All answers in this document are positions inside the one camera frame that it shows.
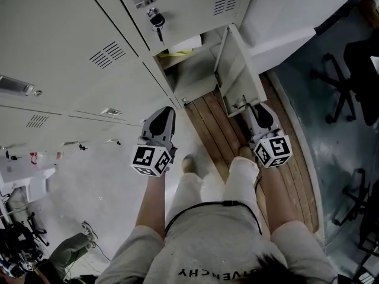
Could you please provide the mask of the person's left forearm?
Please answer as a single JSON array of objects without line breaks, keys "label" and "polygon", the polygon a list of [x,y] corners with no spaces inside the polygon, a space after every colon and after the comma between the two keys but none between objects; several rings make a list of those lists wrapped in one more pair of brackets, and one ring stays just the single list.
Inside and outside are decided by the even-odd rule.
[{"label": "person's left forearm", "polygon": [[162,239],[165,236],[165,181],[165,174],[148,178],[136,220],[136,226],[149,227]]}]

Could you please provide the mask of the person's grey t-shirt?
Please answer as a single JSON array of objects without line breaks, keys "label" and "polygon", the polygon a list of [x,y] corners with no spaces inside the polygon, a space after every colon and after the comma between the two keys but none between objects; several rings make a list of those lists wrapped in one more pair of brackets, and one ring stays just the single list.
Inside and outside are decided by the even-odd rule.
[{"label": "person's grey t-shirt", "polygon": [[265,239],[245,207],[207,205],[183,213],[165,238],[136,226],[96,284],[236,284],[266,255],[307,283],[336,282],[336,271],[302,222],[287,222]]}]

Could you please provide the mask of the person's left beige shoe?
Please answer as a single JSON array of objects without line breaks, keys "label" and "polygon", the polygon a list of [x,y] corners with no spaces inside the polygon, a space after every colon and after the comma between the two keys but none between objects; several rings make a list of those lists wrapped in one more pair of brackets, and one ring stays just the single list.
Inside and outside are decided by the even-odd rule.
[{"label": "person's left beige shoe", "polygon": [[194,156],[191,154],[183,158],[181,167],[182,167],[183,174],[186,174],[186,173],[194,173],[196,175],[198,174],[198,169],[197,169]]}]

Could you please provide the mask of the large white box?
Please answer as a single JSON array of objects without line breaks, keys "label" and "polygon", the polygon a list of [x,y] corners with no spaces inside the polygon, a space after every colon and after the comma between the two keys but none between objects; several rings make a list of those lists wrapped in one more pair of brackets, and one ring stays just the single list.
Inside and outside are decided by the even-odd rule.
[{"label": "large white box", "polygon": [[254,69],[263,73],[281,64],[347,1],[250,0],[239,31]]}]

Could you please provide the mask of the person's right beige shoe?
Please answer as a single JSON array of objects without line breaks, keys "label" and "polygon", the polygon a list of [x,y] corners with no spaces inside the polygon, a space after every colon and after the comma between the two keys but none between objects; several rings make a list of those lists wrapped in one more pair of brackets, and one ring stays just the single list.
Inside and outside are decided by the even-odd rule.
[{"label": "person's right beige shoe", "polygon": [[254,161],[254,155],[249,146],[243,146],[239,149],[239,156]]}]

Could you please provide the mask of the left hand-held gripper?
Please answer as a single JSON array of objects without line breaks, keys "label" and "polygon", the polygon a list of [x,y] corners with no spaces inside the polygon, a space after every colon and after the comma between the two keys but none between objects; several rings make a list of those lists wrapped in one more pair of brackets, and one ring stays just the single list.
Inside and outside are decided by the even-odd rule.
[{"label": "left hand-held gripper", "polygon": [[133,147],[130,160],[130,166],[139,174],[161,177],[168,170],[168,165],[173,163],[177,151],[171,142],[175,134],[175,121],[175,110],[166,106],[144,122],[143,136]]}]

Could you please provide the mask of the person's light trousers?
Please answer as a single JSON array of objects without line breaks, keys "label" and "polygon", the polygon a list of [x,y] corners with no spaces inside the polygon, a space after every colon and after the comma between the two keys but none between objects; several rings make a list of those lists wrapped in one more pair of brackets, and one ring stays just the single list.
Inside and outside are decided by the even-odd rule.
[{"label": "person's light trousers", "polygon": [[222,199],[214,202],[202,201],[203,180],[198,175],[194,173],[183,174],[166,217],[165,235],[168,235],[169,230],[181,215],[204,206],[242,207],[249,212],[252,224],[258,233],[262,234],[259,208],[253,185],[258,173],[259,169],[255,162],[244,157],[235,157],[230,165]]}]

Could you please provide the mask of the white foam box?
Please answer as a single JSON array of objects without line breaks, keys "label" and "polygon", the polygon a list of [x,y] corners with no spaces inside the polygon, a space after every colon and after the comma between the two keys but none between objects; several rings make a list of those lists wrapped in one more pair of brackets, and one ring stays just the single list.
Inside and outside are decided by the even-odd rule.
[{"label": "white foam box", "polygon": [[55,164],[38,166],[25,157],[16,161],[0,157],[0,193],[5,196],[24,188],[27,201],[37,201],[47,195],[47,181],[55,171]]}]

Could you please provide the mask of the wooden plank platform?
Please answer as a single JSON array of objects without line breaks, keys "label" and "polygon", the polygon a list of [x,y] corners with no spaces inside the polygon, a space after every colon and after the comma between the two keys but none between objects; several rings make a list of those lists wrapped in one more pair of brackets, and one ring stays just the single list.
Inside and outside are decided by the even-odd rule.
[{"label": "wooden plank platform", "polygon": [[[319,181],[303,129],[277,75],[270,70],[261,74],[260,78],[268,98],[267,104],[277,113],[293,150],[293,156],[280,167],[287,193],[299,219],[311,232],[323,234]],[[227,117],[218,89],[189,103],[185,111],[221,179],[226,181],[239,147],[250,138],[245,120],[241,116]]]}]

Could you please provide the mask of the grey metal locker cabinet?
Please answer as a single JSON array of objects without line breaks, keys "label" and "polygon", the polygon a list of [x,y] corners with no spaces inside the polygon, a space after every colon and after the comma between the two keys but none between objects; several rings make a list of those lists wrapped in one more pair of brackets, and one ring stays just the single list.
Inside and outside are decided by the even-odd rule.
[{"label": "grey metal locker cabinet", "polygon": [[[0,0],[0,150],[12,156],[132,148],[155,111],[183,108],[219,89],[214,74],[227,25],[250,0]],[[162,44],[147,12],[165,18]],[[161,52],[200,34],[189,55]],[[68,117],[108,123],[93,141],[60,148]]]}]

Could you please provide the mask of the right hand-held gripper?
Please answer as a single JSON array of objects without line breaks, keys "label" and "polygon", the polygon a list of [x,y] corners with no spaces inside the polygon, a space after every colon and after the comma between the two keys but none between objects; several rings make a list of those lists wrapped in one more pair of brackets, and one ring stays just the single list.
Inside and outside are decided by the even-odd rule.
[{"label": "right hand-held gripper", "polygon": [[257,104],[253,108],[247,104],[245,115],[253,134],[249,140],[250,149],[260,164],[266,169],[285,164],[293,151],[289,136],[280,129],[275,111],[265,103]]}]

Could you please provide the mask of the person's right forearm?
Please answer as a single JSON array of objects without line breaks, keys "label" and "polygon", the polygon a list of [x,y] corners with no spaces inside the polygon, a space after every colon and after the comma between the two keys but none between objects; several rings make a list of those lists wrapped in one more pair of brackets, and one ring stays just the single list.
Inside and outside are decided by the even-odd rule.
[{"label": "person's right forearm", "polygon": [[263,168],[262,190],[265,194],[268,226],[272,234],[280,226],[296,221],[296,210],[288,195],[280,171],[276,167]]}]

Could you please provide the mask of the person's beige shoe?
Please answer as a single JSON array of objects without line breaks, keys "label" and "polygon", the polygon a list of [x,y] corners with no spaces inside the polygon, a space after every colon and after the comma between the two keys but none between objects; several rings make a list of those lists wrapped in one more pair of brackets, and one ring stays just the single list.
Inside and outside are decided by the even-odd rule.
[{"label": "person's beige shoe", "polygon": [[186,173],[194,173],[196,175],[198,174],[198,169],[197,169],[194,156],[191,154],[183,158],[181,167],[182,167],[183,174],[186,174]]},{"label": "person's beige shoe", "polygon": [[243,146],[239,149],[239,156],[254,161],[254,155],[249,146]]}]

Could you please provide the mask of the black office chair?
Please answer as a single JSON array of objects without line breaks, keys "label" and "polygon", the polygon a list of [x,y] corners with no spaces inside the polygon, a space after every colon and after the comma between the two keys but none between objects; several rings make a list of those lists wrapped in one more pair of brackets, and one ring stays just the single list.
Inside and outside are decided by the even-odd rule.
[{"label": "black office chair", "polygon": [[349,122],[356,120],[351,92],[355,94],[357,102],[361,104],[366,125],[372,126],[379,120],[379,73],[371,60],[372,57],[379,57],[379,29],[376,29],[371,37],[366,40],[346,45],[343,59],[350,72],[348,78],[344,77],[337,60],[330,53],[325,54],[323,60],[332,62],[338,76],[337,80],[317,70],[310,71],[311,79],[322,80],[334,86],[340,93],[335,114],[328,114],[325,117],[328,124],[335,123],[338,120],[344,103],[348,104],[351,111],[346,120]]},{"label": "black office chair", "polygon": [[356,170],[358,174],[361,175],[361,183],[358,188],[358,195],[355,196],[349,191],[349,186],[345,186],[342,189],[342,194],[347,196],[349,199],[354,201],[353,207],[348,211],[348,213],[344,216],[344,218],[339,221],[336,218],[333,220],[333,224],[341,227],[346,223],[347,221],[353,221],[357,218],[358,214],[361,214],[364,212],[364,209],[368,203],[368,194],[370,191],[371,183],[369,183],[367,186],[365,185],[365,178],[366,178],[366,171],[362,168],[358,168]]}]

